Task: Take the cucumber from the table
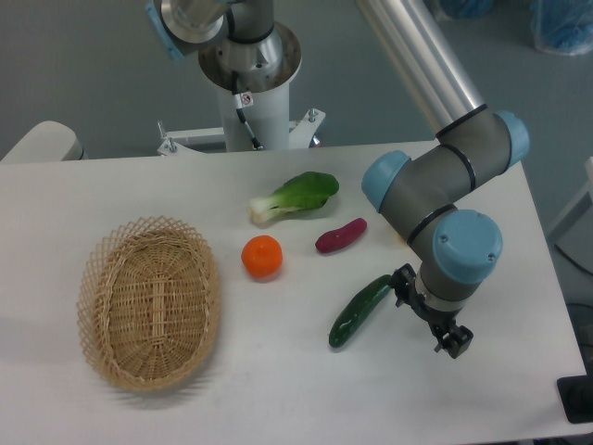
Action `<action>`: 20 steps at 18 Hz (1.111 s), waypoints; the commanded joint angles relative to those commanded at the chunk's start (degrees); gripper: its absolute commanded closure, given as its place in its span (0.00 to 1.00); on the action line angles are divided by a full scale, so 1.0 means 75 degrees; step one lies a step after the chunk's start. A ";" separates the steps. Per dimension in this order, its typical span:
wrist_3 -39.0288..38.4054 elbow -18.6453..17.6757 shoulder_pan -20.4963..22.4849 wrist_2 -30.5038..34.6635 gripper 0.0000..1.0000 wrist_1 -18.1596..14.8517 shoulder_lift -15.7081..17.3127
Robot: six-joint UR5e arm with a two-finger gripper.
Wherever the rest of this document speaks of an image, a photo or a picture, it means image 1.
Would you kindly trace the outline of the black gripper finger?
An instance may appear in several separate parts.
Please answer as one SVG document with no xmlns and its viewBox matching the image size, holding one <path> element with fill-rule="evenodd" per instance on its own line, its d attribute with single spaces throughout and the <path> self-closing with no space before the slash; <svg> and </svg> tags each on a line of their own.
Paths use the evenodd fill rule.
<svg viewBox="0 0 593 445">
<path fill-rule="evenodd" d="M 396 295 L 396 306 L 410 303 L 410 296 L 415 292 L 416 273 L 408 263 L 396 269 L 390 278 L 389 286 Z"/>
<path fill-rule="evenodd" d="M 431 325 L 431 332 L 437 340 L 434 351 L 444 350 L 452 359 L 459 358 L 473 341 L 473 332 L 463 325 Z"/>
</svg>

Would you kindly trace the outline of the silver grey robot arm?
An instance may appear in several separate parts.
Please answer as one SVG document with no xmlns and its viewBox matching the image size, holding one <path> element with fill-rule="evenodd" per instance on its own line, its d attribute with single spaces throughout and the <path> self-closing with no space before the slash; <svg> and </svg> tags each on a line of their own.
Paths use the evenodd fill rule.
<svg viewBox="0 0 593 445">
<path fill-rule="evenodd" d="M 479 95 L 421 1 L 362 1 L 385 52 L 410 89 L 437 145 L 412 159 L 387 153 L 365 172 L 361 188 L 421 266 L 404 265 L 375 279 L 338 315 L 331 347 L 343 347 L 380 300 L 394 292 L 427 322 L 437 348 L 458 357 L 473 333 L 456 322 L 466 300 L 494 270 L 503 242 L 497 225 L 459 199 L 506 172 L 527 154 L 524 123 L 493 112 Z M 146 14 L 170 57 L 200 55 L 222 92 L 230 151 L 283 150 L 297 137 L 286 101 L 274 103 L 301 62 L 294 35 L 277 22 L 270 1 L 151 1 Z"/>
</svg>

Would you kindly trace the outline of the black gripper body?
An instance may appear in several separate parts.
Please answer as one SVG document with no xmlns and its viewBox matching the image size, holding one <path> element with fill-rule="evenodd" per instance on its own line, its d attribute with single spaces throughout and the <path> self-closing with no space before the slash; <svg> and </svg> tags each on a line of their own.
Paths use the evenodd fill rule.
<svg viewBox="0 0 593 445">
<path fill-rule="evenodd" d="M 449 332 L 456 326 L 456 317 L 465 302 L 445 300 L 431 292 L 421 277 L 412 278 L 401 297 L 414 313 L 435 332 Z"/>
</svg>

